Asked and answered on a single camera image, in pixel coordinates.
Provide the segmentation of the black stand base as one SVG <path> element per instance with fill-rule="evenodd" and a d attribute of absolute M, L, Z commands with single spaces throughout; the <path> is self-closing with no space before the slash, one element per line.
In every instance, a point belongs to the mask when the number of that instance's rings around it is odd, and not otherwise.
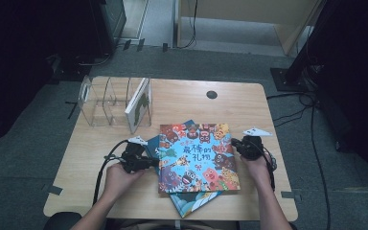
<path fill-rule="evenodd" d="M 288 69 L 271 68 L 270 74 L 278 91 L 304 92 L 307 90 L 307 86 L 301 76 Z"/>

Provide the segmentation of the person's right hand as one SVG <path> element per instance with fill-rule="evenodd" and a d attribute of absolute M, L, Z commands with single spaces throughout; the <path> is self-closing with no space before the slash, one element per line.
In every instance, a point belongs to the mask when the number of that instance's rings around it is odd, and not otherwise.
<path fill-rule="evenodd" d="M 262 156 L 257 160 L 248 160 L 242 156 L 241 161 L 248 169 L 249 174 L 256 186 L 270 186 L 270 175 L 267 169 L 266 161 Z"/>

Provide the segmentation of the clear acrylic book rack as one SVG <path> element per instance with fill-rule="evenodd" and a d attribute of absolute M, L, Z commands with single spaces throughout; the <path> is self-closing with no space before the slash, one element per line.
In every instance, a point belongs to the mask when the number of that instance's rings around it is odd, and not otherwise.
<path fill-rule="evenodd" d="M 141 78 L 88 76 L 83 78 L 80 86 L 78 105 L 90 126 L 128 127 L 125 109 L 129 79 L 140 80 Z M 151 125 L 146 125 L 145 121 L 143 119 L 139 127 Z"/>

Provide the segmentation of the colourful monsters picture book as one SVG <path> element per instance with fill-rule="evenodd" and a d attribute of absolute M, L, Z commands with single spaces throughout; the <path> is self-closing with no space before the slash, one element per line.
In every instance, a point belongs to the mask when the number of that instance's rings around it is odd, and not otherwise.
<path fill-rule="evenodd" d="M 241 188 L 227 124 L 161 125 L 158 153 L 160 193 Z"/>

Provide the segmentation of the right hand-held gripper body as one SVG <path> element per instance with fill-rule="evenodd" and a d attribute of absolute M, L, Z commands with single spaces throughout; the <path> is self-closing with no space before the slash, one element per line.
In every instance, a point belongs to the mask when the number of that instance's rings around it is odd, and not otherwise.
<path fill-rule="evenodd" d="M 264 154 L 264 145 L 262 138 L 265 136 L 271 136 L 272 133 L 252 127 L 243 132 L 244 136 L 241 141 L 243 141 L 243 148 L 246 151 L 246 159 L 257 160 L 260 156 Z"/>

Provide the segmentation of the light wooden cabinet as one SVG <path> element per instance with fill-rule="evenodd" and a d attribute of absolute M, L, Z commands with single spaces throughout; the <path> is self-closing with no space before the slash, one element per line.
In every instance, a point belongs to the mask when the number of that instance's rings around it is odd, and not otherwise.
<path fill-rule="evenodd" d="M 325 0 L 174 0 L 176 44 L 181 44 L 182 17 L 273 24 L 285 55 L 315 21 Z"/>

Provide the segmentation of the person's left hand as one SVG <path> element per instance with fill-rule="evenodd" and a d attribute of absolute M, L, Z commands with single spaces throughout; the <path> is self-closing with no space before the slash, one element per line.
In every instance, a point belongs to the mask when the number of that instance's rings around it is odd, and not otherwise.
<path fill-rule="evenodd" d="M 103 197 L 115 202 L 144 173 L 144 170 L 127 173 L 121 164 L 109 166 L 106 170 Z"/>

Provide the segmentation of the black equipment case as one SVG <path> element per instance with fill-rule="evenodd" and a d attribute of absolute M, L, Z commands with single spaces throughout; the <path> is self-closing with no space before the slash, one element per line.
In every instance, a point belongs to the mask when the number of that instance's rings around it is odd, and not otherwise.
<path fill-rule="evenodd" d="M 127 22 L 123 0 L 90 0 L 101 56 L 112 55 Z"/>

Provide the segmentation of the white caterpillar picture book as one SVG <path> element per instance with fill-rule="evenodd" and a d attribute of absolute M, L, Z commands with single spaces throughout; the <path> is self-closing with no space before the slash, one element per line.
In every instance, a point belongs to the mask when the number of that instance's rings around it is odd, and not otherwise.
<path fill-rule="evenodd" d="M 125 109 L 127 125 L 133 134 L 142 120 L 151 124 L 151 82 L 150 78 L 129 79 Z"/>

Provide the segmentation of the black chair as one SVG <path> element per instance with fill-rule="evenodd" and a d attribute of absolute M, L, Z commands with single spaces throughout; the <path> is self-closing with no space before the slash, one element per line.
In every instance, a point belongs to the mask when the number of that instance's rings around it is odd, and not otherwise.
<path fill-rule="evenodd" d="M 60 212 L 49 217 L 43 230 L 70 230 L 79 220 L 81 215 L 75 212 Z"/>

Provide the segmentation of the dark curtain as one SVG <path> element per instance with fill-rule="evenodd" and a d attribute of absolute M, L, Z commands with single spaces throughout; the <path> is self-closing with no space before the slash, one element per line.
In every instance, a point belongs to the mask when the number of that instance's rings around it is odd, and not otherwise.
<path fill-rule="evenodd" d="M 327 0 L 312 36 L 316 82 L 349 125 L 342 140 L 368 162 L 368 0 Z"/>

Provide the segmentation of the black floor tape cross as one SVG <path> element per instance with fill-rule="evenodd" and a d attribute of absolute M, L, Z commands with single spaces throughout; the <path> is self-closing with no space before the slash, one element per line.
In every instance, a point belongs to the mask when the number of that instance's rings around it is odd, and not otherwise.
<path fill-rule="evenodd" d="M 70 120 L 70 119 L 72 118 L 72 116 L 73 116 L 73 114 L 74 114 L 74 112 L 75 112 L 75 110 L 76 110 L 77 106 L 78 106 L 78 102 L 69 102 L 69 101 L 65 101 L 65 103 L 66 103 L 66 104 L 69 104 L 69 105 L 71 105 L 71 106 L 72 106 L 72 108 L 71 108 L 71 110 L 70 110 L 70 112 L 69 112 L 69 114 L 68 114 L 68 117 L 67 117 L 67 120 Z"/>

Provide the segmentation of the blue monster picture book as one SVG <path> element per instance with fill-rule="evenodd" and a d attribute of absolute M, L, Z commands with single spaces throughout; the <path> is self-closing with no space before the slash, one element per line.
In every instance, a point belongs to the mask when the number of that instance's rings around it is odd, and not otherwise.
<path fill-rule="evenodd" d="M 184 125 L 195 124 L 192 121 L 185 123 Z M 159 134 L 149 140 L 149 155 L 159 158 L 158 153 L 159 148 Z M 158 174 L 158 186 L 159 186 L 159 166 L 156 168 L 156 173 Z M 224 191 L 217 192 L 197 192 L 197 193 L 160 193 L 161 195 L 167 195 L 172 200 L 178 214 L 181 217 L 186 217 L 190 215 L 195 210 L 204 206 L 210 200 L 219 196 Z"/>

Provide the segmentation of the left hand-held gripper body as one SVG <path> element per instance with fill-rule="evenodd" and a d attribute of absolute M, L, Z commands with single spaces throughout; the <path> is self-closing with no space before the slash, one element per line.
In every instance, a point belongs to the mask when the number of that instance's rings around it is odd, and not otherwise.
<path fill-rule="evenodd" d="M 128 139 L 126 149 L 121 155 L 121 162 L 124 170 L 127 173 L 138 172 L 136 164 L 140 162 L 139 158 L 142 157 L 142 153 L 145 148 L 135 139 Z"/>

